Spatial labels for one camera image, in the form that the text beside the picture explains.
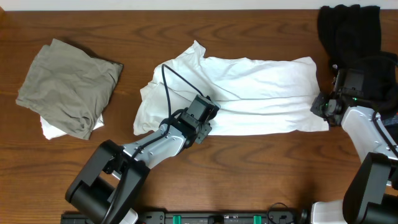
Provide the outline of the white printed t-shirt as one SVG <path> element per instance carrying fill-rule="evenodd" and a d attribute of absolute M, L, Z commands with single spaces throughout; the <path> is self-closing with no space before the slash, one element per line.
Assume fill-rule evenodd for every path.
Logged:
<path fill-rule="evenodd" d="M 205 57 L 198 42 L 157 66 L 140 90 L 142 103 L 133 123 L 136 136 L 155 131 L 172 111 L 190 106 L 201 91 L 220 106 L 211 134 L 250 136 L 292 131 L 327 131 L 311 105 L 320 92 L 311 57 L 293 61 Z"/>

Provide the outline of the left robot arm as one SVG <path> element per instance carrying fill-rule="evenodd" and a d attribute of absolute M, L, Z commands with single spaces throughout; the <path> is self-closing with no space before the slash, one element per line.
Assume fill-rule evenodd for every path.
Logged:
<path fill-rule="evenodd" d="M 129 144 L 102 142 L 71 183 L 65 199 L 91 223 L 135 223 L 133 203 L 149 172 L 211 131 L 220 105 L 197 95 L 191 105 L 161 122 L 158 130 Z"/>

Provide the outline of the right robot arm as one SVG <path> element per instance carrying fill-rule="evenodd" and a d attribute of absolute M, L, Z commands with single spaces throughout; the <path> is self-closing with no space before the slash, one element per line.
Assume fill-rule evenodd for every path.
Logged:
<path fill-rule="evenodd" d="M 340 126 L 351 138 L 361 160 L 342 200 L 316 202 L 310 223 L 397 224 L 397 197 L 386 188 L 397 188 L 397 144 L 381 121 L 376 105 L 364 97 L 365 74 L 341 69 L 334 89 L 320 93 L 311 112 L 330 126 Z"/>

